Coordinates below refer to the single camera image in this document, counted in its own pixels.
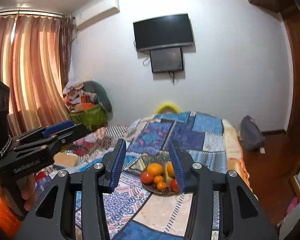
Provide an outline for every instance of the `television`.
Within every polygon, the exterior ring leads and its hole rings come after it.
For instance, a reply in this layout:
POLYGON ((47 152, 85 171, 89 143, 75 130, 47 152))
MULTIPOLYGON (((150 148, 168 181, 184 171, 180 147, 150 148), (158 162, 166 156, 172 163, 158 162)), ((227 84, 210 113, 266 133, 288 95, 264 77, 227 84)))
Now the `television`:
POLYGON ((152 73, 183 71, 181 47, 151 50, 150 61, 152 73))
POLYGON ((133 23, 136 50, 193 45, 188 14, 175 14, 133 23))

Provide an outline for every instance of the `curtain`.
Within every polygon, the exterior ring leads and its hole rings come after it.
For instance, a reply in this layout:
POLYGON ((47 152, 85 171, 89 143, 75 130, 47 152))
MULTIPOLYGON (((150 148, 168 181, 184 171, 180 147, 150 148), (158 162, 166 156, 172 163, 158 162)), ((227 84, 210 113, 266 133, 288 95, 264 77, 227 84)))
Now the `curtain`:
POLYGON ((60 27, 60 75, 62 89, 66 86, 69 81, 68 74, 71 62, 71 43, 72 34, 75 29, 74 17, 70 14, 65 14, 61 19, 60 27))
POLYGON ((60 79, 60 19, 20 15, 11 45, 13 23, 14 17, 0 18, 0 80, 10 87, 8 123, 17 135, 65 121, 68 114, 60 79))

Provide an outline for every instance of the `green basket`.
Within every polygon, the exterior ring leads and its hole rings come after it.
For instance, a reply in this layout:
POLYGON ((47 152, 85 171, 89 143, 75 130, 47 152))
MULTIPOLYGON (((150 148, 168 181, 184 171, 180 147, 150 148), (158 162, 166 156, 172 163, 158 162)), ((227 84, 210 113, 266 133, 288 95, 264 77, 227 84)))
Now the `green basket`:
POLYGON ((77 113, 69 113, 71 120, 75 123, 82 123, 91 132, 97 130, 100 127, 107 125, 107 116, 100 105, 95 105, 86 111, 77 113))

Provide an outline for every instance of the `bowl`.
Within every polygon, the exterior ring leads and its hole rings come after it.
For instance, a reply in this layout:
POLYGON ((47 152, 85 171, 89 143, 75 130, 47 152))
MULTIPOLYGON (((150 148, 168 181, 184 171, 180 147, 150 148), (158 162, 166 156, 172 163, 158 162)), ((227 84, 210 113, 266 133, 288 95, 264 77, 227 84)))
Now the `bowl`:
POLYGON ((163 193, 163 192, 161 192, 160 190, 158 190, 157 188, 154 188, 154 187, 152 187, 152 184, 144 184, 143 182, 141 182, 142 183, 142 185, 143 185, 143 187, 147 190, 147 191, 149 191, 149 192, 151 192, 151 193, 153 193, 153 194, 155 194, 155 195, 158 195, 158 196, 172 196, 172 195, 179 195, 179 194, 181 194, 181 191, 179 191, 179 192, 174 192, 169 186, 170 186, 170 182, 168 182, 167 183, 167 178, 166 178, 166 172, 165 172, 165 169, 166 169, 166 165, 168 164, 169 162, 159 162, 159 164, 163 167, 163 174, 161 175, 162 177, 163 177, 163 182, 165 182, 166 184, 167 184, 167 187, 168 187, 168 189, 169 189, 169 192, 167 192, 167 193, 163 193))

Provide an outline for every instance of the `red tomato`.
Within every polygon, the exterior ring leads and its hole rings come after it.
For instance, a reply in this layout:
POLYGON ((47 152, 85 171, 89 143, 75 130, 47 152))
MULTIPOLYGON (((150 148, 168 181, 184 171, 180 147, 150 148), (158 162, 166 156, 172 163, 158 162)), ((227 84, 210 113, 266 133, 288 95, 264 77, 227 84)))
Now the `red tomato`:
POLYGON ((151 184, 153 183, 154 176, 149 171, 144 171, 143 173, 141 173, 140 179, 144 184, 151 184))
POLYGON ((173 179, 173 180, 170 182, 170 188, 171 188, 174 192, 179 192, 179 191, 180 191, 180 189, 178 188, 178 184, 177 184, 176 179, 173 179))

